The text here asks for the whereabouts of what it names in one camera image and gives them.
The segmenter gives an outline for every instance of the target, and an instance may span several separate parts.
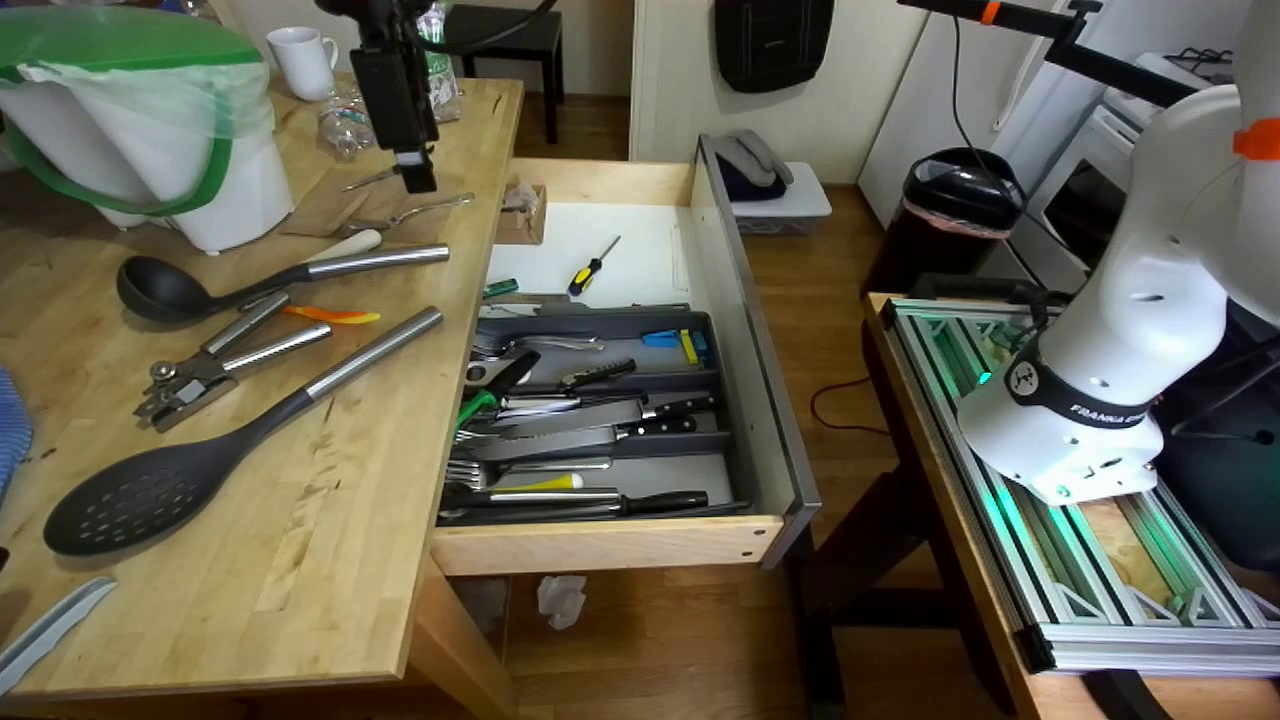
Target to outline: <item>slotted spatula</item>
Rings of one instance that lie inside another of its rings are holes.
[[[44,524],[44,545],[60,554],[104,554],[134,545],[146,545],[162,530],[194,520],[237,471],[237,463],[270,438],[281,423],[313,407],[322,394],[336,393],[343,380],[370,373],[375,360],[394,354],[409,339],[424,335],[442,323],[438,308],[424,308],[341,360],[313,384],[296,388],[281,403],[274,403],[253,423],[214,436],[199,444],[156,447],[146,456],[127,456],[79,486],[71,486]]]

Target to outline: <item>wooden table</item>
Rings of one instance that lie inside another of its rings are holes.
[[[817,697],[835,697],[832,624],[960,624],[975,677],[1011,716],[1086,720],[1106,713],[1076,673],[1028,673],[1016,615],[980,520],[960,501],[957,466],[908,354],[890,339],[890,294],[870,301],[863,354],[897,438],[902,466],[879,477],[840,527],[797,558],[806,644]],[[933,548],[950,595],[871,588],[921,545]],[[1174,716],[1280,716],[1269,680],[1146,680]]]
[[[386,323],[253,367],[232,394],[166,436],[134,421],[149,367],[196,352],[227,314],[180,333],[134,328],[113,289],[120,259],[169,255],[226,292],[323,242],[277,231],[214,259],[166,227],[120,237],[30,174],[0,180],[0,363],[35,415],[32,460],[0,507],[13,553],[0,635],[88,574],[118,574],[118,593],[16,698],[349,689],[417,673],[477,716],[507,713],[507,677],[427,545],[517,115],[521,83],[477,81],[464,115],[442,129],[438,180],[477,200],[433,217],[433,237],[400,231],[397,242],[448,242],[448,262],[301,289],[317,305],[375,308]],[[305,200],[336,169],[317,146],[317,108],[286,105],[277,138]],[[386,164],[370,153],[343,169]],[[442,328],[277,433],[176,534],[113,558],[44,548],[54,503],[95,466],[240,428],[424,305],[443,311]]]

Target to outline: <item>cable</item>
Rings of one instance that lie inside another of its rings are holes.
[[[990,174],[997,174],[997,170],[990,169],[986,153],[974,143],[974,136],[968,136],[968,129],[966,129],[966,115],[960,115],[960,56],[966,56],[960,15],[952,15],[952,29],[957,29],[957,45],[952,45],[952,123],[957,123],[966,146],[974,153],[975,169],[990,170]],[[1034,204],[1028,186],[1016,180],[1016,170],[1007,170],[1007,180],[1011,180],[1011,191],[1016,191],[1016,200],[1021,200],[1021,210],[1028,210],[1028,204]]]
[[[890,436],[890,428],[877,428],[877,423],[832,423],[823,421],[821,413],[821,400],[832,394],[832,393],[845,393],[845,388],[859,388],[870,384],[871,374],[859,374],[859,380],[845,380],[845,384],[823,384],[821,393],[808,394],[808,415],[821,423],[821,428],[832,428],[832,433],[871,433],[871,436]]]

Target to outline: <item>drawer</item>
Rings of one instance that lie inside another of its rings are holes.
[[[564,294],[584,259],[613,237],[621,242],[581,294],[584,308],[545,308],[535,321],[485,311],[477,347],[502,335],[494,323],[533,323],[553,335],[576,328],[638,335],[644,323],[638,311],[690,311],[708,333],[716,360],[714,373],[690,373],[678,384],[716,388],[714,428],[730,438],[672,456],[613,456],[603,471],[581,471],[593,486],[623,486],[628,497],[708,486],[714,513],[442,524],[433,530],[438,564],[448,574],[772,567],[808,527],[821,497],[716,169],[698,154],[693,164],[517,160],[513,170],[549,186],[545,238],[496,242],[490,280],[517,274],[523,294]]]

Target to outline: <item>tool drawer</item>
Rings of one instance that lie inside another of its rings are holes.
[[[448,574],[776,564],[821,503],[716,169],[698,154],[513,170],[549,186],[545,238],[496,242],[490,259],[490,280],[517,280],[521,294],[485,305],[464,407],[523,363],[453,452],[438,564]],[[490,503],[528,477],[603,501]]]

